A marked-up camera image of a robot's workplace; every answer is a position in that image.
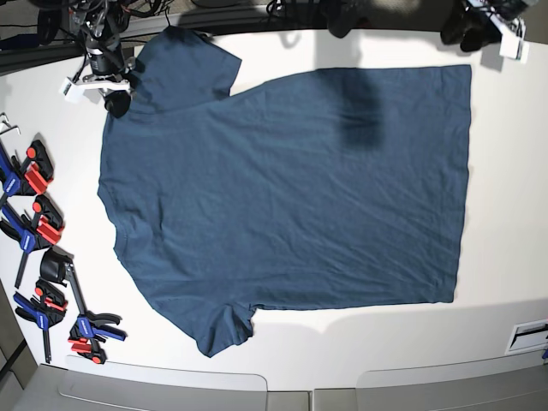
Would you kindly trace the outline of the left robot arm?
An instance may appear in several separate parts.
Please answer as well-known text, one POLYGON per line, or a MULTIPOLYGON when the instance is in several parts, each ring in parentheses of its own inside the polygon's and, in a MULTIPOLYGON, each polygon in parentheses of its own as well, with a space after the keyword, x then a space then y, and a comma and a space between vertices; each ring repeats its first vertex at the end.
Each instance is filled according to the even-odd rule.
POLYGON ((452 2, 450 15, 440 31, 443 45, 459 45, 471 53, 491 44, 502 44, 505 35, 516 41, 515 58, 521 55, 526 34, 521 15, 539 1, 464 1, 452 2))

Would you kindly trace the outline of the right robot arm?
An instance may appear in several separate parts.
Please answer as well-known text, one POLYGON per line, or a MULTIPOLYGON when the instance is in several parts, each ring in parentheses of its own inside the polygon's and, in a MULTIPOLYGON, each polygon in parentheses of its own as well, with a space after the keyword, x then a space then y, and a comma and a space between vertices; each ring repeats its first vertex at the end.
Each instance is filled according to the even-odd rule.
POLYGON ((65 100, 76 103, 87 91, 96 91, 108 113, 120 118, 131 104, 129 73, 135 59, 122 50, 121 32, 128 17, 118 1, 80 1, 69 11, 79 29, 84 58, 77 72, 67 77, 60 88, 65 100))

